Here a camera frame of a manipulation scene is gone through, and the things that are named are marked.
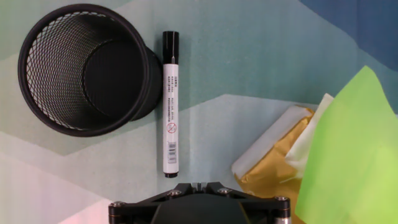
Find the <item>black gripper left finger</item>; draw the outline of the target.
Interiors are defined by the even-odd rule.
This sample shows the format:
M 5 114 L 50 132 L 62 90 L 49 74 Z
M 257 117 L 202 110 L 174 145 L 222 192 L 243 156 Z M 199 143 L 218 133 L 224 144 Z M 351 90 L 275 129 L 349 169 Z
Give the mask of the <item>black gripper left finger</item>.
M 139 218 L 151 222 L 158 208 L 169 200 L 190 195 L 193 187 L 189 183 L 178 184 L 174 189 L 147 198 L 137 203 L 122 201 L 108 205 L 109 224 L 134 223 Z

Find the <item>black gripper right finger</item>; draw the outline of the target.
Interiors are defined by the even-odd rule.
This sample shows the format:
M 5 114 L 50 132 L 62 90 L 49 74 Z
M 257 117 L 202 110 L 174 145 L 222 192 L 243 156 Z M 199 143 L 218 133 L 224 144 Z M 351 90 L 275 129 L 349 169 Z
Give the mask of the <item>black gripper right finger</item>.
M 206 192 L 238 202 L 251 223 L 291 224 L 291 200 L 286 196 L 260 198 L 225 187 L 221 182 L 207 183 Z

